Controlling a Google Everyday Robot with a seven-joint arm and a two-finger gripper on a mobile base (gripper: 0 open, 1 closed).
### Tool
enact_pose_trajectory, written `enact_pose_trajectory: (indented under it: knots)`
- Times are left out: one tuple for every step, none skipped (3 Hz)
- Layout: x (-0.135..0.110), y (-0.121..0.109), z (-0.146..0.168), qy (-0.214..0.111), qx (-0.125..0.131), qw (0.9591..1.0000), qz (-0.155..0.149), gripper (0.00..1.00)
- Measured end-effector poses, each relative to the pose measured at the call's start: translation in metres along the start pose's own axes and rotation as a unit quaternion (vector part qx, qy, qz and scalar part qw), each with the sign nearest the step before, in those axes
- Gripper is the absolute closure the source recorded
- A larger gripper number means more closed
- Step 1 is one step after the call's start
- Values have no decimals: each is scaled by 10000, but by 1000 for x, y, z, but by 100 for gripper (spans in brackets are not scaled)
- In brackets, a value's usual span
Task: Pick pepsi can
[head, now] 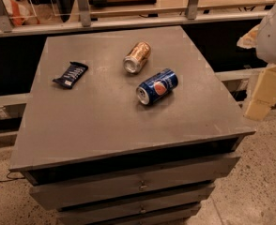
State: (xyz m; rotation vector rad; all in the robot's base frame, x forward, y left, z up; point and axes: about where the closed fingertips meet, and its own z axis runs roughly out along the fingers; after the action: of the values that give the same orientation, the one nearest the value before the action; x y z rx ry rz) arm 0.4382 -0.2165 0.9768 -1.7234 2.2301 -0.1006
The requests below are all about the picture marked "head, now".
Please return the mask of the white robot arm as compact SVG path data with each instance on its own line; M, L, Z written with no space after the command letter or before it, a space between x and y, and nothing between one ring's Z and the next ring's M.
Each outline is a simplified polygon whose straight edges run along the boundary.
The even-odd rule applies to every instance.
M276 104L276 3L237 45L243 49L255 48L256 56L268 64L259 73L244 113L249 119L261 121Z

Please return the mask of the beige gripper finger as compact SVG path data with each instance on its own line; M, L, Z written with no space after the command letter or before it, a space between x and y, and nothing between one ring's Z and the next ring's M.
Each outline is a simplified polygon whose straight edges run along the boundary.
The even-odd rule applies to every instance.
M248 33L239 38L237 46L242 49L252 49L257 45L257 33L259 25L253 27Z
M268 65L259 73L244 116L262 121L276 104L276 65Z

